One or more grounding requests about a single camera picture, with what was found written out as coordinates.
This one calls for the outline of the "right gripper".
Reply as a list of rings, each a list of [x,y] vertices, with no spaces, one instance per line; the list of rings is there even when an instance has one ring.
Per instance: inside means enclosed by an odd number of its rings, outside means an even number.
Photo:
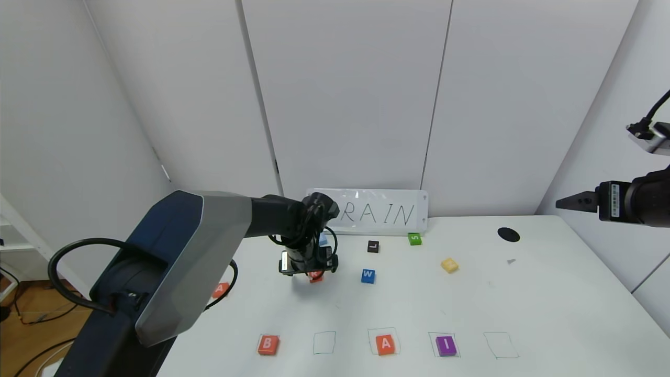
[[[669,228],[669,168],[650,172],[632,182],[602,182],[596,191],[555,201],[555,208],[598,212],[603,221]]]

